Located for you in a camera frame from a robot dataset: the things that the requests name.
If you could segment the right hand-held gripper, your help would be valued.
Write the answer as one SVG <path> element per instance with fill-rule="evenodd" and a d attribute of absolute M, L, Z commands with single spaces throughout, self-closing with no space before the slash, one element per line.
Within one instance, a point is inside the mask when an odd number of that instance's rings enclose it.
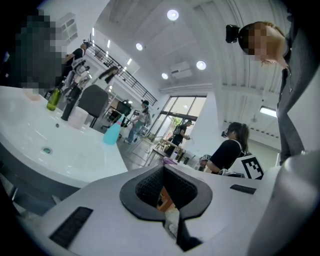
<path fill-rule="evenodd" d="M 274 256 L 288 246 L 320 203 L 320 152 L 291 157 L 269 171 L 249 201 L 243 255 Z"/>

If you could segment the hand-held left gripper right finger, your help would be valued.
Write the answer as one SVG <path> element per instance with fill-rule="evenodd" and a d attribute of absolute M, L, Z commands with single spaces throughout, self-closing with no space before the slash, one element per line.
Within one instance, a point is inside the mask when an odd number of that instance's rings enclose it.
<path fill-rule="evenodd" d="M 276 167 L 268 169 L 261 180 L 220 176 L 179 165 L 164 168 L 207 184 L 212 199 L 201 216 L 186 219 L 186 229 L 201 244 L 183 251 L 174 242 L 164 245 L 166 256 L 251 256 L 254 232 L 271 199 Z"/>

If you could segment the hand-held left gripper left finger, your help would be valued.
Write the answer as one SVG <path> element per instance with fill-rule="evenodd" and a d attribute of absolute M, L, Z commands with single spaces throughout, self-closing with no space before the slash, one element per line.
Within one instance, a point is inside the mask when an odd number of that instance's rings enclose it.
<path fill-rule="evenodd" d="M 180 248 L 161 222 L 136 218 L 120 200 L 121 187 L 149 170 L 143 167 L 96 180 L 49 210 L 37 226 L 23 218 L 19 223 L 50 256 L 177 256 Z M 78 207 L 92 213 L 69 247 L 63 248 L 50 236 Z"/>

